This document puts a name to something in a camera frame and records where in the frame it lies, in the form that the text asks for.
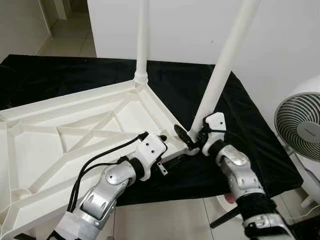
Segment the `black cloth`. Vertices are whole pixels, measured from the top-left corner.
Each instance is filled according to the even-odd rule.
[[[0,65],[1,109],[111,85],[133,78],[135,60],[9,55]],[[191,127],[213,65],[148,61],[149,86],[178,121]],[[270,197],[303,183],[294,164],[268,127],[239,79],[231,73],[215,108],[232,135],[225,140],[248,155]],[[211,197],[228,193],[225,176],[212,157],[182,155],[164,164],[167,176],[136,182],[118,205]]]

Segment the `black cable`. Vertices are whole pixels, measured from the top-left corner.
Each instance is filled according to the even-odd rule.
[[[228,131],[228,130],[217,130],[217,129],[210,129],[208,131],[209,133],[224,133],[224,134],[230,134],[233,135],[234,137],[237,137],[238,139],[240,139],[242,142],[244,142],[245,144],[247,143],[242,137],[240,137],[238,134],[232,132],[232,131]]]
[[[71,192],[71,196],[70,196],[70,201],[69,201],[69,204],[68,204],[68,207],[67,207],[67,211],[68,212],[72,212],[75,208],[76,208],[76,204],[77,204],[77,199],[78,199],[78,195],[79,195],[79,188],[80,188],[80,179],[82,178],[82,176],[85,174],[84,172],[86,171],[86,168],[87,166],[92,163],[94,160],[97,160],[98,158],[101,158],[107,154],[110,154],[110,153],[113,153],[119,149],[122,149],[132,143],[134,143],[135,141],[137,141],[138,139],[141,139],[143,140],[144,138],[146,138],[146,136],[148,135],[147,132],[144,132],[142,134],[139,134],[138,136],[136,136],[134,139],[126,142],[126,143],[123,143],[119,146],[116,146],[110,150],[107,150],[107,151],[104,151],[94,157],[92,157],[90,160],[88,160],[84,165],[83,167],[81,168],[80,172],[79,172],[79,175],[78,175],[78,178],[72,188],[72,192]]]

